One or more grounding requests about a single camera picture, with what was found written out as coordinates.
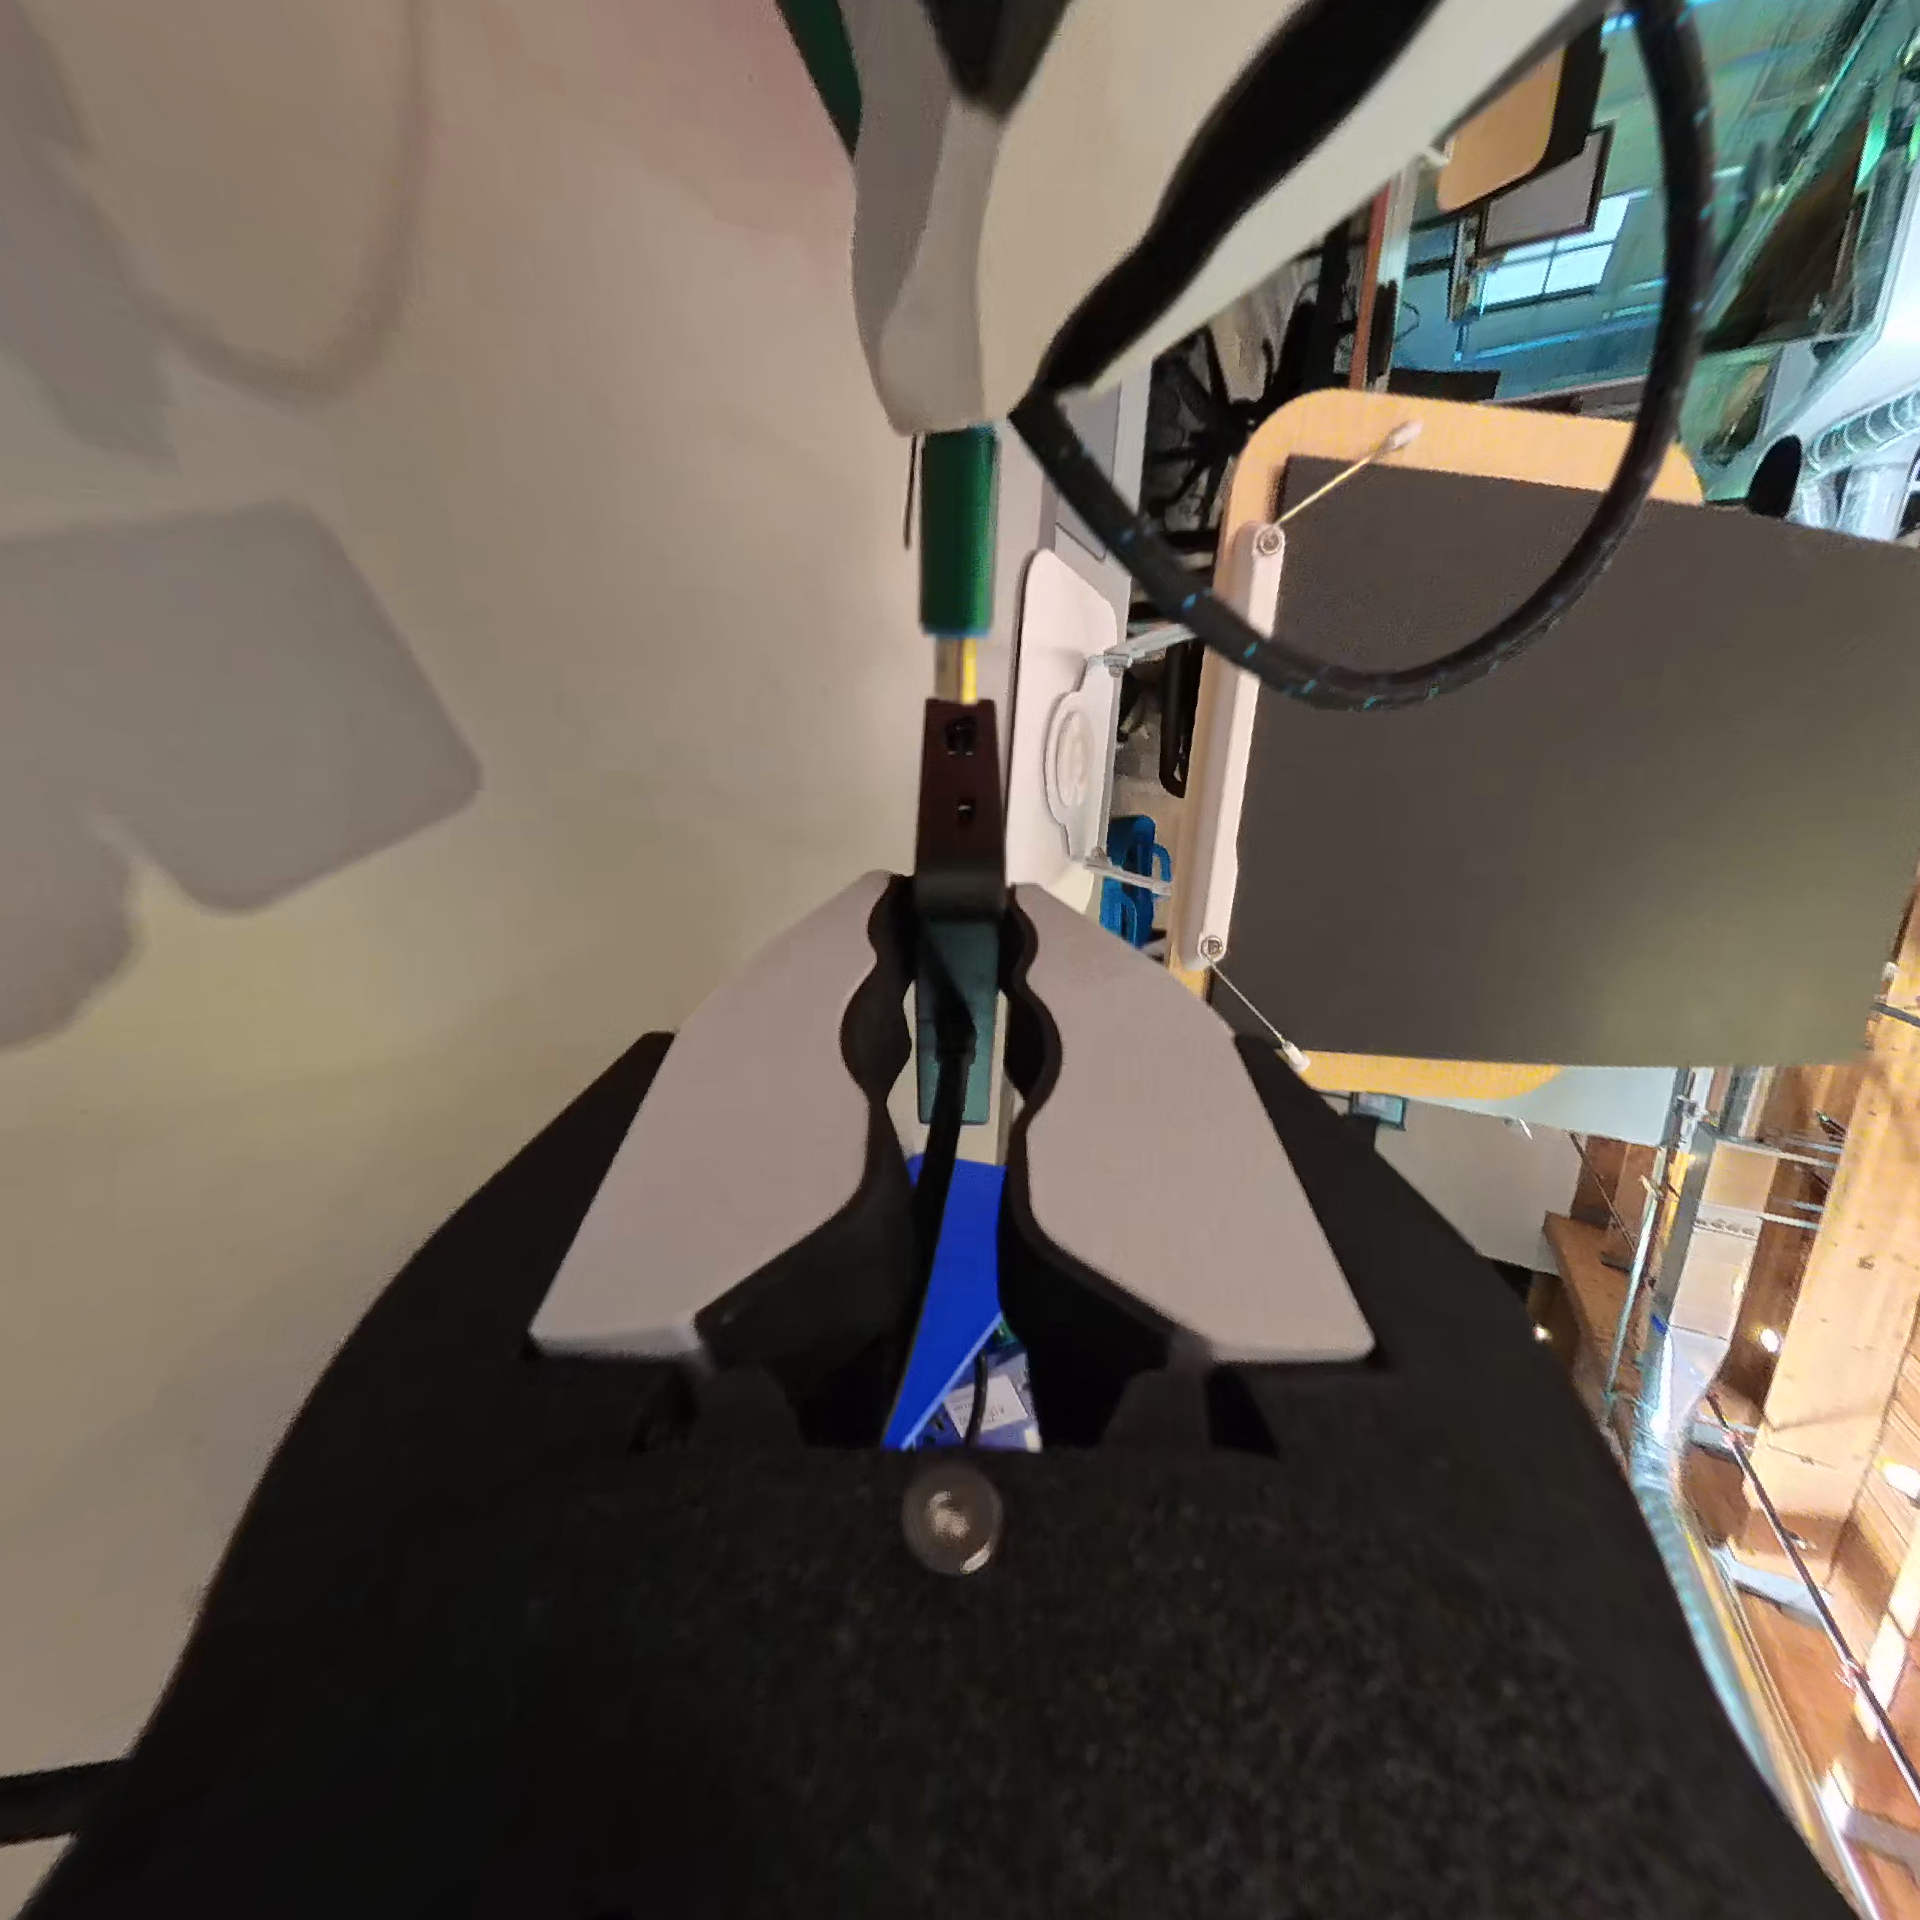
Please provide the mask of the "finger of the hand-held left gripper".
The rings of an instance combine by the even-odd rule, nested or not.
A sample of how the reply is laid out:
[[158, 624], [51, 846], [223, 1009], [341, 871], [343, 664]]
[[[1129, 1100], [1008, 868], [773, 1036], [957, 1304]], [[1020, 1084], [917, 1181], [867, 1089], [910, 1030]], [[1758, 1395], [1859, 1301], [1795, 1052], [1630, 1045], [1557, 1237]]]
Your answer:
[[893, 429], [1005, 419], [1047, 341], [1127, 243], [1134, 192], [1178, 137], [1146, 108], [1193, 105], [1240, 73], [1281, 2], [1073, 2], [1020, 102], [964, 102], [926, 5], [852, 5], [859, 84], [852, 296]]
[[1296, 5], [1193, 105], [1144, 110], [1176, 137], [1132, 192], [1125, 247], [1068, 308], [1036, 392], [1091, 390], [1208, 319], [1468, 123], [1602, 5]]

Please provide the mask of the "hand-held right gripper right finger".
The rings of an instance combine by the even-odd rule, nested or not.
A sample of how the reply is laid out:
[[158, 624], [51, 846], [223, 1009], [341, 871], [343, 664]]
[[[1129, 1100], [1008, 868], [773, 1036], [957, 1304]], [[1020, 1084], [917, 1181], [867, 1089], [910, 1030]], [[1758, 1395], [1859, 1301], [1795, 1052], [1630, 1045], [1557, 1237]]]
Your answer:
[[1233, 1032], [1040, 886], [1005, 907], [999, 1301], [1040, 1435], [1105, 1435], [1137, 1381], [1204, 1423], [1228, 1371], [1367, 1364], [1376, 1334]]

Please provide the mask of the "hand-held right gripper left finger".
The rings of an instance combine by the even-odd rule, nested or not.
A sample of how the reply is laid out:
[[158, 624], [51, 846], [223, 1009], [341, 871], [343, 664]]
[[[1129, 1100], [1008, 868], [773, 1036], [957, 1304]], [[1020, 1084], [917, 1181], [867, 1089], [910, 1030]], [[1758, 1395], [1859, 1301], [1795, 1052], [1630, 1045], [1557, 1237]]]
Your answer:
[[858, 876], [671, 1035], [529, 1324], [551, 1361], [762, 1372], [808, 1437], [881, 1437], [917, 1320], [910, 885]]

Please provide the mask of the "blue plastic bin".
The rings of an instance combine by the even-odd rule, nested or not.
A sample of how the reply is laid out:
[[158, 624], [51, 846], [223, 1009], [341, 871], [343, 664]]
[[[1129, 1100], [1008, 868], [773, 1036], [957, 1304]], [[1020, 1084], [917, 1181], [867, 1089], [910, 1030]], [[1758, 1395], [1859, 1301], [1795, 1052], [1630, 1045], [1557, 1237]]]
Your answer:
[[1044, 1446], [1027, 1351], [999, 1311], [1003, 1175], [972, 1161], [952, 1168], [923, 1306], [881, 1432], [888, 1451]]

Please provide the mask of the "black braided cable green plug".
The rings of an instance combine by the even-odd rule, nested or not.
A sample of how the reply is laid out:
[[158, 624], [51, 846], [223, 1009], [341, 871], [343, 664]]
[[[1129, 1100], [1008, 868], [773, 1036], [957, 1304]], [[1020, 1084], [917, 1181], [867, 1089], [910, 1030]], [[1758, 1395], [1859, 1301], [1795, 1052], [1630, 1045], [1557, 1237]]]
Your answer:
[[[1460, 693], [1532, 650], [1613, 562], [1652, 499], [1676, 442], [1682, 401], [1699, 353], [1712, 271], [1714, 108], [1686, 5], [1628, 5], [1658, 137], [1663, 194], [1662, 305], [1637, 417], [1586, 529], [1523, 603], [1482, 637], [1392, 670], [1315, 660], [1244, 624], [1188, 573], [1172, 547], [1102, 473], [1061, 408], [1068, 392], [1033, 382], [995, 421], [912, 432], [917, 445], [919, 624], [966, 656], [991, 629], [995, 588], [997, 430], [1009, 426], [1060, 499], [1137, 584], [1148, 603], [1219, 660], [1231, 660], [1284, 701], [1335, 713], [1421, 706]], [[852, 170], [859, 84], [852, 5], [778, 5], [775, 15]]]

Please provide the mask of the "black usb hub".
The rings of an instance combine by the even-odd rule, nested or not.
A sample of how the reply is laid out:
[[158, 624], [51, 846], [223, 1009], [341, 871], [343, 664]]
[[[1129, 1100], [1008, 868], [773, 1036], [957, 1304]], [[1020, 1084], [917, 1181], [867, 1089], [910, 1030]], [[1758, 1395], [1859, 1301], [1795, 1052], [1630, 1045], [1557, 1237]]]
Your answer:
[[990, 701], [923, 706], [905, 937], [917, 1121], [930, 1139], [947, 1131], [960, 1162], [1001, 1171], [1015, 1106], [1003, 1011], [1014, 915]]

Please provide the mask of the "silver stand base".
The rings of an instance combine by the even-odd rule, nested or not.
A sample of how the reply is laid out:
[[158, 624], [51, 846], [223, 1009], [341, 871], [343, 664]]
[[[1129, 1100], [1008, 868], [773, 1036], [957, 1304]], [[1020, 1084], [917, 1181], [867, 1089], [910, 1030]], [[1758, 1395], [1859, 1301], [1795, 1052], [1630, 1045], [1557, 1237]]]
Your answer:
[[1168, 622], [1127, 635], [1112, 603], [1060, 554], [1033, 552], [1020, 578], [1005, 753], [1003, 871], [1077, 915], [1112, 874], [1123, 677], [1185, 643]]

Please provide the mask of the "tablet stand with dark board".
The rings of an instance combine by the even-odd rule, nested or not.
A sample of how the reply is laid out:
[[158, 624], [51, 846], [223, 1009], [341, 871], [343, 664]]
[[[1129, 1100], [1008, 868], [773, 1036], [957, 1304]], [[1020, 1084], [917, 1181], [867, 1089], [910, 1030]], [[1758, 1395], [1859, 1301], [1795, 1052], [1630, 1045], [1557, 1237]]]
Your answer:
[[1228, 978], [1313, 1064], [1837, 1067], [1915, 885], [1915, 548], [1699, 505], [1428, 705], [1259, 686]]

